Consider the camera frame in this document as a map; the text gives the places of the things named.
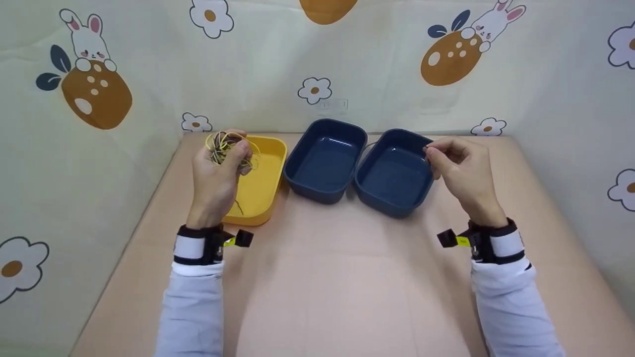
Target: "flower illustration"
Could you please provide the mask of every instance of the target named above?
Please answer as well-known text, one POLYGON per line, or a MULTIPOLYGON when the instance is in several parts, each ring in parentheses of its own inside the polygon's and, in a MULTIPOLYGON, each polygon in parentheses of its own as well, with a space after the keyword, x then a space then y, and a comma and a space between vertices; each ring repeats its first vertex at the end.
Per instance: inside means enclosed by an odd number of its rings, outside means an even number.
POLYGON ((611 201, 622 202, 622 206, 635 212, 635 170, 628 168, 617 174, 615 186, 607 192, 611 201))
POLYGON ((192 5, 190 18, 207 37, 217 39, 221 32, 234 29, 234 19, 229 16, 226 0, 192 0, 192 5))
POLYGON ((0 244, 0 304, 15 292, 36 287, 46 258, 48 245, 44 242, 31 244, 27 238, 13 237, 0 244))
POLYGON ((183 113, 181 128, 191 131, 192 133, 202 133, 204 131, 211 131, 211 124, 206 116, 194 116, 192 113, 186 112, 183 113))
POLYGON ((628 65, 635 69, 635 22, 631 26, 620 27, 608 38, 612 51, 608 63, 614 67, 628 65))
POLYGON ((503 134, 503 128, 507 126, 507 122, 504 120, 496 120, 496 118, 487 118, 472 128, 470 131, 474 135, 480 137, 497 137, 503 134))
POLYGON ((321 99, 330 98, 332 94, 331 81, 328 78, 307 78, 298 90, 298 97, 306 99, 311 105, 317 104, 321 99))

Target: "wrist mount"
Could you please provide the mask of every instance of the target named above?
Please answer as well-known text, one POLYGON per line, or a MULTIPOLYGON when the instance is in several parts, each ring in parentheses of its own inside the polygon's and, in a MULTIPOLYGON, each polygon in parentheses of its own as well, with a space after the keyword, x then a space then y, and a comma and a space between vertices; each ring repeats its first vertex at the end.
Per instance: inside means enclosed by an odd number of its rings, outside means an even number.
POLYGON ((443 248, 452 248, 457 245, 467 246, 472 250, 472 259, 479 263, 486 264, 508 264, 516 262, 525 257, 525 250, 499 257, 496 255, 492 245, 492 238, 503 238, 517 231, 516 223, 507 219, 507 226, 494 228, 478 225, 471 220, 468 222, 466 231, 456 235, 452 229, 437 234, 439 242, 443 248))
POLYGON ((187 266, 208 266, 223 261, 226 246, 249 248, 253 233, 238 230, 236 235, 223 230, 223 224, 215 227, 191 229, 185 225, 178 230, 174 244, 174 261, 187 266))

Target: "blue tray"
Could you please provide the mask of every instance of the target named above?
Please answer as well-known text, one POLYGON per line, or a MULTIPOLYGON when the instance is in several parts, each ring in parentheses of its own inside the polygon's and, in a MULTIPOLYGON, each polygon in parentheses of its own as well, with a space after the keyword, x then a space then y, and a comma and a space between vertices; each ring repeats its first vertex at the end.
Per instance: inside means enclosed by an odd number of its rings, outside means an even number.
POLYGON ((286 160, 284 178, 296 194, 327 205, 337 203, 351 183, 367 140, 358 126, 317 120, 286 160))
POLYGON ((434 180, 423 152, 431 142, 403 129, 385 132, 355 173, 359 199, 388 216, 409 216, 434 180))

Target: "hand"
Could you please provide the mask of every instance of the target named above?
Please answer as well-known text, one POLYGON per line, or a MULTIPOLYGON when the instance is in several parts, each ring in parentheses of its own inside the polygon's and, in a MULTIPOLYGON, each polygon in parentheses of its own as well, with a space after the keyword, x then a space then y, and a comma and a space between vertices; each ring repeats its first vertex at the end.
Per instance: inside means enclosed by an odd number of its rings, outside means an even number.
POLYGON ((494 228, 507 225, 507 216, 494 191, 487 147, 446 137, 424 147, 424 152, 434 179, 443 177, 450 193, 474 223, 494 228))
MULTIPOLYGON (((227 130, 232 131, 247 136, 242 130, 227 130)), ((210 159, 210 150, 206 146, 198 150, 192 158, 194 199, 185 224, 188 228, 201 229, 220 224, 236 200, 239 177, 251 171, 251 168, 240 170, 238 166, 244 158, 251 158, 251 155, 251 148, 246 140, 238 142, 227 153, 222 165, 210 159)))

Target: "table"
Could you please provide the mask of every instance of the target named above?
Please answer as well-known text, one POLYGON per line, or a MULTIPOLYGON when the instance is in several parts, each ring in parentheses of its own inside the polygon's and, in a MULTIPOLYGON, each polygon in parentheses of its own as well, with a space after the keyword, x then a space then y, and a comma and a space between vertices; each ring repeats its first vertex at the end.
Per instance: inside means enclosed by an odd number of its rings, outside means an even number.
MULTIPOLYGON (((300 134, 264 134, 291 151, 300 134)), ((192 199, 186 135, 73 356, 150 356, 175 233, 192 199)), ((370 135, 369 142, 378 135, 370 135)), ((498 198, 521 230, 537 285, 570 356, 632 356, 635 330, 510 138, 471 137, 491 152, 498 198)), ((442 182, 404 220, 336 205, 283 185, 249 249, 225 251, 226 356, 486 356, 470 286, 470 253, 436 234, 466 228, 442 182)), ((237 227, 229 227, 235 232, 237 227)))

